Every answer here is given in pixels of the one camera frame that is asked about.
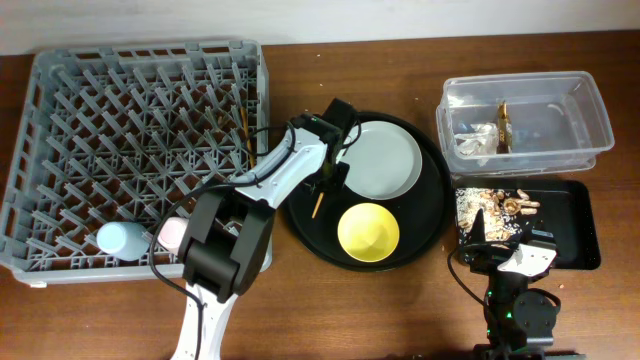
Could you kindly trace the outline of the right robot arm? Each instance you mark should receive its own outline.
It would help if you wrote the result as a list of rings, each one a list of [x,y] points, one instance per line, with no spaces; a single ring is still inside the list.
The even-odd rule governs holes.
[[[483,309],[487,324],[486,344],[472,350],[475,359],[564,359],[581,354],[549,354],[553,329],[561,311],[556,295],[530,285],[549,274],[557,257],[552,233],[535,227],[503,241],[486,239],[484,214],[478,210],[470,233],[447,258],[452,269],[455,255],[469,258],[470,272],[488,278],[479,297],[457,276],[458,285]]]

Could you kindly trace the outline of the pink plastic cup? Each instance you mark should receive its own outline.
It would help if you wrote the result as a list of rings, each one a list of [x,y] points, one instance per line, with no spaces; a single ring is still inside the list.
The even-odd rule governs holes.
[[[160,228],[157,242],[170,253],[177,255],[187,226],[188,220],[185,218],[168,218]]]

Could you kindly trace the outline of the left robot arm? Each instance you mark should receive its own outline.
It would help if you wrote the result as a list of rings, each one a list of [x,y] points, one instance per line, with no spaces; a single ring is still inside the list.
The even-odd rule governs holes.
[[[301,185],[324,193],[343,187],[349,167],[340,159],[357,125],[357,110],[334,99],[321,115],[287,122],[280,144],[250,171],[194,191],[177,249],[188,300],[175,358],[220,357],[231,309],[263,267],[276,210]]]

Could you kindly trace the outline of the wooden chopstick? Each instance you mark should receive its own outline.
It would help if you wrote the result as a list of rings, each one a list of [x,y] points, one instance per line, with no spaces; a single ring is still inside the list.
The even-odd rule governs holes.
[[[324,195],[325,195],[325,193],[324,193],[324,192],[320,192],[320,193],[319,193],[319,195],[318,195],[318,197],[317,197],[317,200],[316,200],[316,203],[315,203],[314,208],[313,208],[312,215],[311,215],[311,218],[312,218],[312,219],[315,219],[315,218],[316,218],[317,213],[318,213],[318,211],[319,211],[319,208],[320,208],[320,206],[321,206],[321,204],[322,204],[322,202],[323,202]]]
[[[248,158],[249,158],[249,164],[250,164],[250,168],[254,168],[256,165],[256,159],[253,153],[253,149],[252,149],[252,144],[251,144],[251,138],[250,138],[250,131],[249,131],[249,122],[248,122],[248,114],[247,111],[244,107],[240,108],[240,113],[241,113],[241,118],[242,118],[242,124],[243,124],[243,130],[245,133],[245,145],[247,148],[247,153],[248,153]]]

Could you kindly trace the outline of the food scraps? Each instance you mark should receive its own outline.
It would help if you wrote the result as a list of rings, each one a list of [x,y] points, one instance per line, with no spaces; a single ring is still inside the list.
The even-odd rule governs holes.
[[[455,190],[456,224],[463,239],[472,230],[479,211],[483,214],[487,241],[506,241],[520,234],[523,226],[517,220],[529,220],[541,203],[521,189],[506,191],[491,188],[458,188]]]

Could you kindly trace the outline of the light blue plastic cup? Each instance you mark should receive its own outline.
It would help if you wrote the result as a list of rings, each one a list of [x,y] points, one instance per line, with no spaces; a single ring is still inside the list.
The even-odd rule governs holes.
[[[97,244],[101,251],[123,261],[135,261],[149,249],[144,238],[146,228],[133,222],[109,222],[97,232]]]

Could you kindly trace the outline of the white round plate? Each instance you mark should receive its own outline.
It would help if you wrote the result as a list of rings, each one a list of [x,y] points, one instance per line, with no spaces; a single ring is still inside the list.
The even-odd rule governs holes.
[[[353,129],[348,140],[360,137],[343,151],[349,165],[345,185],[372,200],[390,200],[408,192],[418,181],[423,159],[417,140],[387,121],[368,121]]]

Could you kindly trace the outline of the gold snack wrapper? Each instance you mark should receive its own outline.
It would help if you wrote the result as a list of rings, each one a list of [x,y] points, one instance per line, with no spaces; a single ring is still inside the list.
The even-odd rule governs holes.
[[[512,151],[512,124],[508,114],[507,104],[503,101],[497,111],[498,118],[498,154],[507,154]]]

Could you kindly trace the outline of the white tissue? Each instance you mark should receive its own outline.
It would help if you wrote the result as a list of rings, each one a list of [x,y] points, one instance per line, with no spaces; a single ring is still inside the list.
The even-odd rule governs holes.
[[[464,156],[494,155],[499,143],[494,123],[472,124],[469,133],[455,134],[456,147]]]

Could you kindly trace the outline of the yellow bowl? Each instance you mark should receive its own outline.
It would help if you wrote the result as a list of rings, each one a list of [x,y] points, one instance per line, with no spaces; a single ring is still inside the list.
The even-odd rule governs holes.
[[[375,203],[360,203],[344,212],[338,222],[341,248],[353,259],[374,263],[388,258],[397,248],[400,227],[393,214]]]

